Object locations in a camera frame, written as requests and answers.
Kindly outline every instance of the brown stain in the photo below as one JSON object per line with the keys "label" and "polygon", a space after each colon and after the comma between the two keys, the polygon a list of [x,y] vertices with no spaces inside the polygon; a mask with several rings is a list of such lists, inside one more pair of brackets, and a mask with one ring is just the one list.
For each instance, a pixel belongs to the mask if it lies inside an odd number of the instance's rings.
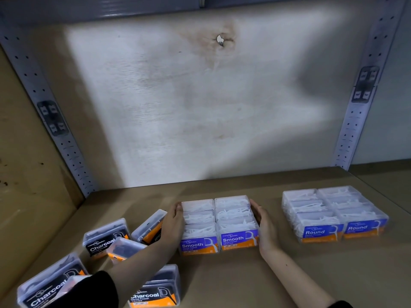
{"label": "brown stain", "polygon": [[[186,40],[191,51],[204,59],[210,69],[218,66],[218,63],[233,55],[238,37],[238,26],[234,20],[225,21],[221,27],[197,28],[195,30],[177,31],[178,35]],[[217,42],[217,36],[221,35],[224,45]]]}

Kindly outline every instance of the black sleeve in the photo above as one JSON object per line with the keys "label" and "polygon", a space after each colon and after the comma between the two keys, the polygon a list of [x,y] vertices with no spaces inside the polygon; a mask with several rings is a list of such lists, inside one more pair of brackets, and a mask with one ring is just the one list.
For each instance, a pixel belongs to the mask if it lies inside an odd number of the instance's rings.
{"label": "black sleeve", "polygon": [[88,308],[96,305],[118,308],[116,286],[105,271],[99,271],[91,277],[81,280],[66,295],[50,303],[47,308]]}
{"label": "black sleeve", "polygon": [[336,303],[332,304],[328,308],[353,308],[350,304],[346,301],[337,301]]}

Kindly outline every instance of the white back panel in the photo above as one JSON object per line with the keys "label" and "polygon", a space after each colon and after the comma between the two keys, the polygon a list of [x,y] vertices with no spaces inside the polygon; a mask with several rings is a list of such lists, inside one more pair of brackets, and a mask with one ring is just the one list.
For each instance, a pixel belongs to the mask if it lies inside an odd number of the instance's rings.
{"label": "white back panel", "polygon": [[405,6],[354,164],[411,158],[411,2]]}
{"label": "white back panel", "polygon": [[300,0],[30,35],[93,175],[123,188],[328,166],[375,4]]}

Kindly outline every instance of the perforated metal post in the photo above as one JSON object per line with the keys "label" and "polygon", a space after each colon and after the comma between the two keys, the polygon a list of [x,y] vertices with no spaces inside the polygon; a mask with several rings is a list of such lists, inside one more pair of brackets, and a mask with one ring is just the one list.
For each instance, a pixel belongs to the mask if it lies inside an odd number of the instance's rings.
{"label": "perforated metal post", "polygon": [[406,0],[379,0],[376,21],[365,45],[360,70],[338,136],[331,166],[348,170],[381,78]]}
{"label": "perforated metal post", "polygon": [[10,26],[0,12],[0,43],[7,54],[44,126],[85,197],[98,187],[54,99],[49,85],[24,41],[24,34]]}

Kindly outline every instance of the purple label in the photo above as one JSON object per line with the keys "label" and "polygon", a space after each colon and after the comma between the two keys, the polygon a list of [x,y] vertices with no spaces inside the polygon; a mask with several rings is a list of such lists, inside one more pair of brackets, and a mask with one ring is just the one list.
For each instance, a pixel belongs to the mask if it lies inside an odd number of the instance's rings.
{"label": "purple label", "polygon": [[201,250],[209,246],[216,246],[217,237],[184,239],[180,242],[180,248],[182,252]]}
{"label": "purple label", "polygon": [[379,230],[383,228],[387,223],[387,219],[375,219],[373,221],[352,221],[347,224],[345,233],[360,233],[371,230]]}
{"label": "purple label", "polygon": [[236,243],[246,242],[248,240],[253,240],[253,239],[255,240],[254,245],[257,245],[257,238],[258,238],[258,229],[224,233],[221,235],[221,245],[236,244]]}
{"label": "purple label", "polygon": [[307,226],[304,228],[303,238],[318,238],[326,237],[329,235],[335,235],[337,238],[338,233],[342,232],[343,224],[339,225],[321,225],[321,226]]}

